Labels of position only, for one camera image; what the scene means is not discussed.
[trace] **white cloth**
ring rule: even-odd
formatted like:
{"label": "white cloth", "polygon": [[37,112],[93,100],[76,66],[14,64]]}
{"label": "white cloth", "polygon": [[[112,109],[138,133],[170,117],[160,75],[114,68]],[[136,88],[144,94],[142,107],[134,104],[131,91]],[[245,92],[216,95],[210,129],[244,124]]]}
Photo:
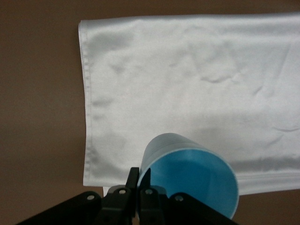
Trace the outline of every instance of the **white cloth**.
{"label": "white cloth", "polygon": [[81,21],[86,186],[125,184],[150,140],[223,156],[240,194],[300,188],[300,14]]}

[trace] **blue cup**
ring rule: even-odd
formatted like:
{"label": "blue cup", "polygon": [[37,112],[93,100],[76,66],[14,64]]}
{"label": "blue cup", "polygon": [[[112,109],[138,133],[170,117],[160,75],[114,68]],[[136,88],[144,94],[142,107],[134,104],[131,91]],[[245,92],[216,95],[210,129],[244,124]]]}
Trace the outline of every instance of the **blue cup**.
{"label": "blue cup", "polygon": [[185,192],[228,218],[239,201],[238,183],[229,164],[216,153],[178,134],[155,137],[146,147],[138,186],[148,169],[151,185],[170,197]]}

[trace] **folded cloth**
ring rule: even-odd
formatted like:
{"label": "folded cloth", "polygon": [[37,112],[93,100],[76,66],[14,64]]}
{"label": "folded cloth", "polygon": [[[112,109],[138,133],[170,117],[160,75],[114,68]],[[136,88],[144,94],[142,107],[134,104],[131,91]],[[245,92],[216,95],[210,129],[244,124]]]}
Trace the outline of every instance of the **folded cloth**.
{"label": "folded cloth", "polygon": [[240,195],[300,188],[300,13],[81,21],[83,184],[125,184],[152,138],[223,156]]}

